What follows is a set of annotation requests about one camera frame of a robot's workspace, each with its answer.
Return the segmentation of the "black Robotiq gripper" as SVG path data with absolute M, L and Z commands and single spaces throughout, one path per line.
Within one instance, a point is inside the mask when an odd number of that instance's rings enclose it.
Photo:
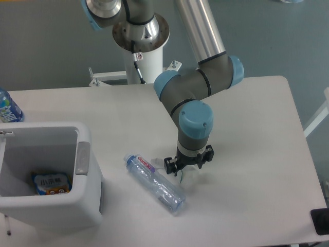
M 196 156 L 190 157 L 184 155 L 178 148 L 176 157 L 167 157 L 164 159 L 164 168 L 167 174 L 174 174 L 176 177 L 180 170 L 183 170 L 188 165 L 197 165 L 199 169 L 206 162 L 211 162 L 214 157 L 214 150 L 211 145 L 207 145 L 203 153 L 198 153 Z

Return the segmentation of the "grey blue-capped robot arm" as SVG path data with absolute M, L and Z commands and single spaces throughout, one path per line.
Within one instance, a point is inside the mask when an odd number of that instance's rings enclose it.
M 238 57 L 227 55 L 209 3 L 176 2 L 198 62 L 198 68 L 186 75 L 175 66 L 163 69 L 163 47 L 170 31 L 153 1 L 82 1 L 81 5 L 93 29 L 112 27 L 124 52 L 127 82 L 152 84 L 177 126 L 176 156 L 165 158 L 166 173 L 210 162 L 214 150 L 208 138 L 214 117 L 203 100 L 241 82 L 244 68 Z

